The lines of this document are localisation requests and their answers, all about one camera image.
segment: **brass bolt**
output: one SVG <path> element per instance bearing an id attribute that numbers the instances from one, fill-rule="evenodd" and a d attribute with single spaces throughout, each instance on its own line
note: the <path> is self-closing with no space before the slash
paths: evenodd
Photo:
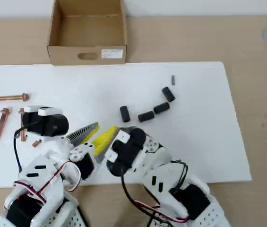
<path id="1" fill-rule="evenodd" d="M 20 110 L 19 110 L 19 114 L 21 114 L 21 127 L 23 127 L 23 115 L 24 115 L 24 108 L 21 108 Z M 21 132 L 20 132 L 20 134 L 21 134 L 21 141 L 26 141 L 26 136 L 25 136 L 25 129 L 24 130 L 22 130 Z"/>
<path id="2" fill-rule="evenodd" d="M 23 93 L 20 96 L 0 96 L 0 101 L 6 101 L 6 100 L 23 100 L 26 102 L 29 99 L 29 95 L 26 93 Z"/>
<path id="3" fill-rule="evenodd" d="M 1 110 L 1 113 L 2 113 L 2 116 L 0 118 L 0 137 L 1 137 L 4 125 L 5 125 L 5 121 L 7 119 L 7 116 L 10 114 L 10 112 L 8 108 L 3 108 Z"/>
<path id="4" fill-rule="evenodd" d="M 40 143 L 42 143 L 42 140 L 36 140 L 34 143 L 33 143 L 33 147 L 37 147 Z"/>

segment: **white foam board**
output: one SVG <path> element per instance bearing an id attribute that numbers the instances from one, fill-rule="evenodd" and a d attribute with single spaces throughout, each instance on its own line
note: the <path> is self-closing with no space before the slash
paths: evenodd
<path id="1" fill-rule="evenodd" d="M 175 75 L 176 85 L 171 85 Z M 170 110 L 139 123 L 137 115 L 165 102 L 168 86 L 176 100 Z M 0 102 L 10 114 L 0 140 L 0 187 L 17 179 L 13 134 L 19 128 L 21 107 L 47 105 L 61 108 L 69 120 L 69 133 L 93 122 L 99 133 L 111 125 L 142 128 L 167 147 L 189 171 L 207 183 L 251 180 L 241 131 L 236 119 L 224 65 L 221 62 L 127 63 L 110 66 L 17 65 L 0 66 L 0 96 L 29 93 L 27 102 Z M 127 105 L 131 121 L 123 123 L 119 107 Z M 26 166 L 46 144 L 17 142 Z M 127 182 L 136 180 L 130 175 Z M 119 183 L 103 165 L 88 184 Z"/>

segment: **open cardboard box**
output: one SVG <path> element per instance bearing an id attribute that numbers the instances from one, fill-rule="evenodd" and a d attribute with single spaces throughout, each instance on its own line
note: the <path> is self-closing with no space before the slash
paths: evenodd
<path id="1" fill-rule="evenodd" d="M 55 0 L 47 50 L 53 65 L 124 64 L 123 0 Z"/>

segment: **white label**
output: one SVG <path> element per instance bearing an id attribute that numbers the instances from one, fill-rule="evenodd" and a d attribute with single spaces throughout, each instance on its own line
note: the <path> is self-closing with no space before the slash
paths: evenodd
<path id="1" fill-rule="evenodd" d="M 102 50 L 103 59 L 119 59 L 123 58 L 123 50 Z"/>

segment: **cable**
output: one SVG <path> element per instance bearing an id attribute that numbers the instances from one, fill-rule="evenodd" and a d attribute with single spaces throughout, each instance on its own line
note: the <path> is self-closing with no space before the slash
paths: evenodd
<path id="1" fill-rule="evenodd" d="M 15 156 L 16 156 L 16 160 L 17 160 L 17 165 L 18 165 L 18 168 L 19 168 L 19 173 L 22 172 L 22 166 L 20 164 L 20 160 L 19 160 L 19 156 L 18 156 L 18 152 L 17 152 L 17 135 L 24 129 L 27 129 L 28 127 L 34 125 L 34 124 L 37 124 L 37 123 L 40 123 L 41 121 L 38 121 L 38 122 L 34 122 L 34 123 L 31 123 L 31 124 L 28 124 L 26 126 L 23 126 L 21 128 L 19 128 L 18 130 L 15 131 L 15 134 L 14 134 L 14 151 L 15 151 Z"/>
<path id="2" fill-rule="evenodd" d="M 165 214 L 163 214 L 163 213 L 161 213 L 161 212 L 153 209 L 152 207 L 144 204 L 143 202 L 140 202 L 138 200 L 135 200 L 135 202 L 137 204 L 139 204 L 140 206 L 145 207 L 146 209 L 153 211 L 154 213 L 157 213 L 159 215 L 162 215 L 164 218 L 167 218 L 170 221 L 174 221 L 174 222 L 177 222 L 177 223 L 186 223 L 189 220 L 189 216 L 187 216 L 186 218 L 172 218 L 172 217 L 170 217 L 168 215 L 165 215 Z"/>
<path id="3" fill-rule="evenodd" d="M 35 189 L 33 189 L 32 186 L 30 186 L 30 185 L 28 185 L 28 184 L 26 184 L 26 183 L 20 182 L 20 181 L 15 181 L 15 182 L 14 182 L 14 185 L 21 185 L 21 186 L 25 187 L 31 194 L 33 194 L 33 195 L 35 195 L 36 197 L 38 197 L 38 198 L 41 200 L 41 202 L 42 202 L 43 204 L 46 203 L 46 199 L 45 199 L 43 196 L 41 196 L 41 195 L 39 194 L 39 192 L 37 192 Z"/>
<path id="4" fill-rule="evenodd" d="M 182 184 L 184 183 L 184 181 L 186 179 L 187 172 L 188 172 L 188 165 L 185 162 L 182 162 L 181 160 L 171 161 L 171 163 L 183 164 L 183 169 L 182 169 L 180 179 L 179 179 L 178 183 L 176 184 L 176 186 L 172 189 L 172 193 L 175 194 L 181 188 Z"/>
<path id="5" fill-rule="evenodd" d="M 63 168 L 64 168 L 64 166 L 66 165 L 66 164 L 69 164 L 69 163 L 72 163 L 72 162 L 70 162 L 70 161 L 66 161 L 66 162 L 64 162 L 63 163 L 63 165 L 61 165 L 61 167 L 54 173 L 54 175 L 49 179 L 49 181 L 38 191 L 38 193 L 42 193 L 43 191 L 44 191 L 44 189 L 49 185 L 49 183 L 52 181 L 52 179 L 54 178 L 54 177 L 56 177 L 62 170 L 63 170 Z M 79 168 L 77 167 L 77 165 L 76 164 L 74 164 L 75 165 L 75 167 L 77 168 L 77 170 L 78 170 L 78 176 L 79 176 L 79 178 L 78 178 L 78 182 L 74 185 L 74 187 L 72 188 L 72 189 L 69 189 L 69 192 L 73 192 L 74 190 L 76 190 L 77 189 L 77 187 L 78 187 L 78 185 L 80 184 L 80 181 L 81 181 L 81 171 L 79 170 Z"/>
<path id="6" fill-rule="evenodd" d="M 155 219 L 161 223 L 166 223 L 168 224 L 170 227 L 173 227 L 173 225 L 170 223 L 170 221 L 168 220 L 163 220 L 157 216 L 155 216 L 154 214 L 151 214 L 150 212 L 148 212 L 147 210 L 141 208 L 140 206 L 137 205 L 137 203 L 132 199 L 132 197 L 129 195 L 129 192 L 126 188 L 126 185 L 125 185 L 125 181 L 124 181 L 124 174 L 125 174 L 125 169 L 122 167 L 121 168 L 121 183 L 122 183 L 122 187 L 123 187 L 123 190 L 125 192 L 125 195 L 127 196 L 128 200 L 137 208 L 139 209 L 141 212 L 143 212 L 144 214 L 148 215 L 149 217 L 151 217 L 152 219 Z"/>
<path id="7" fill-rule="evenodd" d="M 146 225 L 146 227 L 150 227 L 151 226 L 151 223 L 153 221 L 153 217 L 151 217 Z"/>
<path id="8" fill-rule="evenodd" d="M 78 185 L 80 184 L 80 182 L 81 182 L 81 177 L 82 177 L 82 174 L 81 174 L 81 171 L 80 171 L 80 169 L 78 168 L 78 166 L 75 164 L 75 163 L 72 163 L 72 164 L 74 164 L 75 165 L 75 167 L 76 167 L 76 169 L 77 169 L 77 171 L 78 171 L 78 182 L 74 185 L 74 187 L 72 188 L 72 189 L 69 189 L 68 191 L 69 192 L 73 192 L 74 190 L 76 190 L 77 189 L 77 187 L 78 187 Z"/>

